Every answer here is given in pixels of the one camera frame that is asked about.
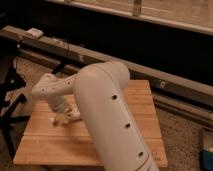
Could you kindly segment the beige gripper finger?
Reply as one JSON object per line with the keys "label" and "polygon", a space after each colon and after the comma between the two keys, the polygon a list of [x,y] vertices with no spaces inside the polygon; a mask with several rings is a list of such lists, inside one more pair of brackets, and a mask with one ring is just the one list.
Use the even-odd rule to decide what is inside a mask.
{"label": "beige gripper finger", "polygon": [[69,123],[69,120],[64,115],[57,115],[53,118],[54,126],[65,126]]}
{"label": "beige gripper finger", "polygon": [[76,121],[81,118],[81,115],[79,112],[70,112],[67,114],[67,118],[69,121]]}

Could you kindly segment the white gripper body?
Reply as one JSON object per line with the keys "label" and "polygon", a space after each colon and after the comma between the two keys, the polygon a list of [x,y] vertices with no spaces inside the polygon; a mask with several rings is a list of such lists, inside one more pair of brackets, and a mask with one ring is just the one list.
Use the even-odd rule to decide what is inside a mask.
{"label": "white gripper body", "polygon": [[56,113],[67,113],[72,110],[68,101],[62,96],[51,98],[49,100],[49,107]]}

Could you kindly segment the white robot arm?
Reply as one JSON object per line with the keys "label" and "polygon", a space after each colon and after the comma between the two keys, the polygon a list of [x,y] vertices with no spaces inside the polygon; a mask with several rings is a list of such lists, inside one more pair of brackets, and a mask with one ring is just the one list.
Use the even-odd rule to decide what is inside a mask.
{"label": "white robot arm", "polygon": [[90,64],[67,78],[47,73],[32,89],[54,109],[72,94],[106,171],[159,171],[123,96],[127,66],[108,61]]}

